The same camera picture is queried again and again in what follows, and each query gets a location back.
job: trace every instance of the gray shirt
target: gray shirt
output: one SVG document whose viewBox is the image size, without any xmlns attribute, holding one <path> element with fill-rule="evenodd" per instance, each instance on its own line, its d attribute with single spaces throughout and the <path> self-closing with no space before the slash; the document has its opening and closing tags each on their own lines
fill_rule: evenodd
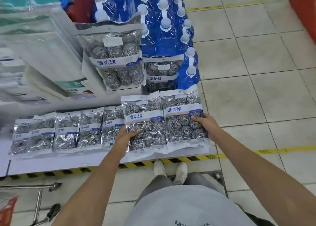
<svg viewBox="0 0 316 226">
<path fill-rule="evenodd" d="M 134 207 L 126 226 L 256 226 L 231 200 L 201 185 L 162 188 Z"/>
</svg>

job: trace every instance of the gray pants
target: gray pants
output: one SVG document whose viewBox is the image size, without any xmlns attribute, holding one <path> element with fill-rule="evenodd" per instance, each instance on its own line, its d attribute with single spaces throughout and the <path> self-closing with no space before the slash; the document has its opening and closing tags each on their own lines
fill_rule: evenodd
<svg viewBox="0 0 316 226">
<path fill-rule="evenodd" d="M 186 180 L 183 183 L 184 185 L 203 185 L 205 187 L 214 189 L 216 191 L 218 191 L 218 189 L 216 188 L 216 186 L 214 184 L 212 184 L 211 182 L 209 182 L 206 178 L 204 178 L 204 176 L 198 172 L 192 172 L 190 174 L 188 174 L 188 177 L 186 178 Z M 171 179 L 169 179 L 166 176 L 163 175 L 158 175 L 156 176 L 151 182 L 150 184 L 148 184 L 148 186 L 143 190 L 143 192 L 140 194 L 139 198 L 136 200 L 136 204 L 146 195 L 155 192 L 156 190 L 168 187 L 168 186 L 174 186 L 177 185 L 176 183 L 172 182 Z"/>
</svg>

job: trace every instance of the tiled floor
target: tiled floor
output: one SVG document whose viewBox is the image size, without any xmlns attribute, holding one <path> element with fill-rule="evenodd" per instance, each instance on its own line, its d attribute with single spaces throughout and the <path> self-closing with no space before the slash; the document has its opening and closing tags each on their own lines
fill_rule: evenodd
<svg viewBox="0 0 316 226">
<path fill-rule="evenodd" d="M 184 3 L 187 8 L 199 8 L 249 1 L 256 0 Z M 288 1 L 196 11 L 188 16 L 195 28 L 203 107 L 220 126 L 251 150 L 315 145 L 316 46 Z M 316 194 L 315 151 L 263 157 Z M 167 174 L 175 174 L 176 166 L 166 165 Z M 229 160 L 190 162 L 188 168 L 189 172 L 222 169 L 229 198 L 245 211 L 274 222 Z M 88 176 L 46 179 L 63 186 L 44 192 L 40 216 L 54 203 L 65 204 Z M 119 170 L 104 225 L 124 225 L 153 177 L 150 167 Z M 12 226 L 24 226 L 33 219 L 37 192 L 19 193 Z"/>
</svg>

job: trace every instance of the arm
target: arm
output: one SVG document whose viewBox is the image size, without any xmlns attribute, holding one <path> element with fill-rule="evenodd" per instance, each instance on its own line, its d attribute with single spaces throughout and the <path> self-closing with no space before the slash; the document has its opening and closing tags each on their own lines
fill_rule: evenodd
<svg viewBox="0 0 316 226">
<path fill-rule="evenodd" d="M 213 117 L 192 117 L 203 124 L 279 226 L 315 225 L 316 197 L 281 169 L 221 129 Z"/>
<path fill-rule="evenodd" d="M 137 133 L 126 133 L 126 127 L 121 128 L 111 151 L 65 204 L 52 226 L 102 225 L 120 160 L 126 154 L 130 138 Z"/>
</svg>

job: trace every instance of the forearm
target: forearm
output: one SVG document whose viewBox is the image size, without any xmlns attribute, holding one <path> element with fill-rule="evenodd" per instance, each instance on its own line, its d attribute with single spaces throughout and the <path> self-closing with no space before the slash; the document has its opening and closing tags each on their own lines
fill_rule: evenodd
<svg viewBox="0 0 316 226">
<path fill-rule="evenodd" d="M 101 226 L 120 157 L 112 152 L 65 204 L 53 226 Z"/>
<path fill-rule="evenodd" d="M 314 225 L 316 197 L 294 178 L 218 129 L 215 142 L 279 226 Z"/>
</svg>

